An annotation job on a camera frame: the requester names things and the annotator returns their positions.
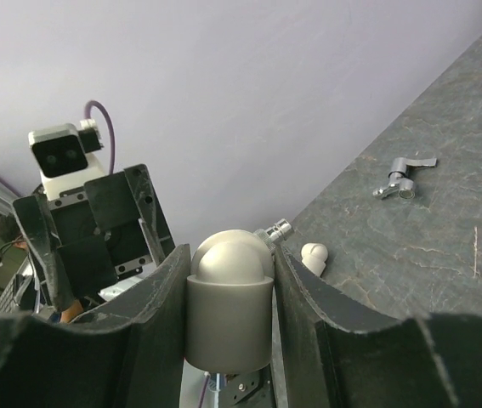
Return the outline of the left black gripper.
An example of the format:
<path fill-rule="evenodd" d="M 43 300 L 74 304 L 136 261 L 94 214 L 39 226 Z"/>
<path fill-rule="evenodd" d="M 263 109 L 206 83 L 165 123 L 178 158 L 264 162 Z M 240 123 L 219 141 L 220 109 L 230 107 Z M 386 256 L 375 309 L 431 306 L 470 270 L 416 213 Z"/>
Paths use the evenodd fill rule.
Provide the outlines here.
<path fill-rule="evenodd" d="M 55 201 L 18 198 L 13 213 L 55 310 L 162 263 L 175 248 L 144 164 L 92 179 Z"/>

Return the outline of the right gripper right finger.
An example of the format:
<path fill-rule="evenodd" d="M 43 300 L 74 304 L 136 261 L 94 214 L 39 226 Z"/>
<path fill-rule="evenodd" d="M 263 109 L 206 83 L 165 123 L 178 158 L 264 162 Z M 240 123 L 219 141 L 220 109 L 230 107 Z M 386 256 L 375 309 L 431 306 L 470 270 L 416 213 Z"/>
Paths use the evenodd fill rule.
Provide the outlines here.
<path fill-rule="evenodd" d="M 482 407 L 482 316 L 380 314 L 285 247 L 275 278 L 290 406 Z"/>

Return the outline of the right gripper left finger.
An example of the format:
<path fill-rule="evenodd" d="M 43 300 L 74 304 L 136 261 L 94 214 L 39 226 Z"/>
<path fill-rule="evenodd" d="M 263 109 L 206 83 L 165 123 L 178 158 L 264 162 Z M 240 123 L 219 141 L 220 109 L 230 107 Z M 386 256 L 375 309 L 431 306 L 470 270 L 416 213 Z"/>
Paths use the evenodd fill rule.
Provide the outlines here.
<path fill-rule="evenodd" d="M 176 407 L 190 248 L 69 324 L 0 314 L 0 407 Z"/>

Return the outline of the white elbow fitting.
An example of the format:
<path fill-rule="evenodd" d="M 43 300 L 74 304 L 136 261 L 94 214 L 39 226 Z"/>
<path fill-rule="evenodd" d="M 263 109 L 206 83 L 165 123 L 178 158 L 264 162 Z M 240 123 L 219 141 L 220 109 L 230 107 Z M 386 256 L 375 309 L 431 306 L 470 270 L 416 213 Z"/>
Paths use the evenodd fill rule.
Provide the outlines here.
<path fill-rule="evenodd" d="M 253 233 L 230 229 L 200 244 L 186 280 L 190 365 L 242 374 L 269 364 L 274 276 L 271 252 Z"/>

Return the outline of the green water faucet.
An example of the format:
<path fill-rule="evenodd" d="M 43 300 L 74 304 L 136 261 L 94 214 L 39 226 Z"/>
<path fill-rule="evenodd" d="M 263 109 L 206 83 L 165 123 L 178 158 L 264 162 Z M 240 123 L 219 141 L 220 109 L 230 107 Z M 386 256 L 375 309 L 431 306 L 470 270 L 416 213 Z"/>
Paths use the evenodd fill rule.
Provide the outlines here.
<path fill-rule="evenodd" d="M 253 232 L 264 244 L 271 253 L 283 241 L 286 241 L 292 234 L 294 229 L 292 225 L 284 218 L 272 224 L 267 229 L 257 229 Z"/>

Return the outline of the white elbow fitting left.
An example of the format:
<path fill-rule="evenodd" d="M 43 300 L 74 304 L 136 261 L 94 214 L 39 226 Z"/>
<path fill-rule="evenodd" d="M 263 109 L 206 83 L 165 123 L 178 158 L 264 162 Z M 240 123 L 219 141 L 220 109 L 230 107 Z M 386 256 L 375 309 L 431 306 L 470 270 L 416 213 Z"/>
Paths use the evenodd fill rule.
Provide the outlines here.
<path fill-rule="evenodd" d="M 318 277 L 322 276 L 328 257 L 329 252 L 321 243 L 307 243 L 301 249 L 302 264 Z"/>

